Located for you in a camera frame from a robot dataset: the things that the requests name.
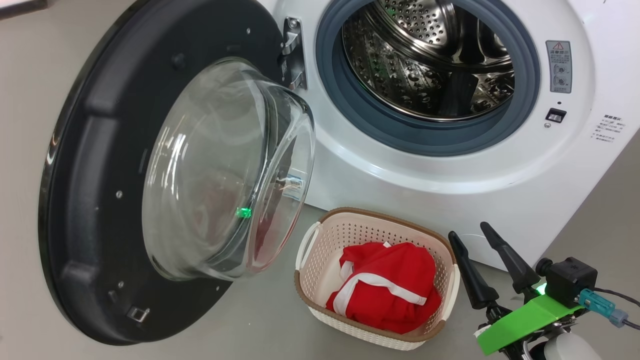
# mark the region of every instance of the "cable connector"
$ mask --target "cable connector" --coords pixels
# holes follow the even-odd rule
[[[589,289],[583,289],[577,300],[578,304],[584,306],[587,310],[606,317],[616,327],[625,326],[624,321],[629,317],[626,311],[616,309],[615,303]]]

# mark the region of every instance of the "brown basket rim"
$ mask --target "brown basket rim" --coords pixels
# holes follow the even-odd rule
[[[327,212],[326,214],[324,214],[324,216],[322,216],[319,220],[320,223],[323,223],[327,218],[336,215],[336,214],[340,214],[340,213],[354,213],[354,214],[360,214],[360,215],[366,215],[368,217],[374,217],[374,218],[378,218],[381,220],[388,220],[391,222],[395,222],[401,225],[404,225],[406,227],[409,227],[411,229],[420,231],[422,233],[426,233],[436,239],[438,239],[438,241],[440,241],[441,243],[443,243],[445,245],[445,247],[447,248],[447,250],[449,251],[449,254],[451,255],[451,259],[453,261],[453,264],[457,264],[456,262],[456,257],[453,255],[453,250],[451,249],[451,246],[449,245],[449,242],[440,234],[427,229],[426,227],[420,226],[418,224],[414,224],[412,222],[400,219],[400,218],[396,218],[396,217],[392,217],[390,215],[385,215],[385,214],[381,214],[381,213],[377,213],[375,211],[369,211],[369,210],[364,210],[364,209],[358,209],[358,208],[337,208],[337,209],[333,209],[329,212]],[[333,311],[329,311],[324,307],[321,307],[320,305],[316,304],[315,302],[313,302],[311,299],[309,299],[304,291],[302,291],[302,284],[300,283],[300,271],[296,270],[294,273],[294,282],[296,285],[296,291],[298,292],[298,296],[300,296],[300,298],[302,299],[302,301],[304,301],[304,303],[308,306],[311,307],[312,309],[319,311],[320,313],[329,316],[331,318],[334,318],[340,322],[343,322],[347,325],[356,327],[360,330],[363,331],[367,331],[367,332],[371,332],[373,334],[376,335],[380,335],[380,336],[384,336],[386,338],[391,338],[394,340],[399,340],[399,341],[405,341],[407,343],[422,343],[424,341],[430,340],[431,338],[433,338],[434,336],[436,336],[440,331],[442,331],[442,329],[444,328],[444,325],[446,323],[446,320],[440,320],[438,322],[438,324],[433,327],[433,329],[431,329],[429,332],[427,332],[426,334],[420,335],[420,336],[408,336],[408,335],[403,335],[403,334],[398,334],[396,332],[391,332],[391,331],[386,331],[386,330],[380,330],[380,329],[376,329],[374,327],[368,326],[368,325],[364,325],[361,324],[359,322],[353,321],[349,318],[346,318],[345,316],[339,315],[337,313],[334,313]]]

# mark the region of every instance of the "beige plastic basket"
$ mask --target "beige plastic basket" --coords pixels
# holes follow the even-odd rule
[[[340,289],[339,259],[344,247],[366,242],[391,245],[411,242],[427,248],[436,263],[434,284],[442,297],[438,311],[418,329],[397,334],[360,324],[324,306]],[[447,240],[441,235],[398,218],[354,208],[327,213],[309,228],[296,258],[298,294],[320,321],[358,339],[398,350],[413,350],[438,334],[445,325],[460,286],[460,272]]]

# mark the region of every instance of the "white washing machine front panel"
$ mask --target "white washing machine front panel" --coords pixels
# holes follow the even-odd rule
[[[468,155],[437,158],[373,140],[329,100],[314,44],[330,3],[282,0],[274,12],[278,23],[285,16],[304,23],[309,89],[300,94],[314,110],[318,139],[307,197],[311,205],[356,206],[406,218],[442,234],[455,230],[466,234],[461,237],[472,259],[504,268],[479,235],[479,223],[488,221],[533,264],[640,126],[633,105],[639,95],[633,79],[640,76],[634,65],[640,45],[631,39],[638,27],[631,13],[640,10],[640,3],[504,1],[536,45],[541,69],[536,106],[520,129],[501,143]],[[597,24],[603,23],[612,28],[602,31]],[[571,94],[549,91],[547,40],[571,43]],[[561,124],[545,120],[550,108],[567,111]],[[612,142],[594,136],[601,121],[612,120],[606,115],[624,124]]]

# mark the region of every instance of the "red clothing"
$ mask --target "red clothing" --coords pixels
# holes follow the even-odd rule
[[[405,334],[429,320],[442,299],[433,286],[436,265],[427,249],[412,243],[365,243],[343,249],[345,283],[326,303],[377,329]]]

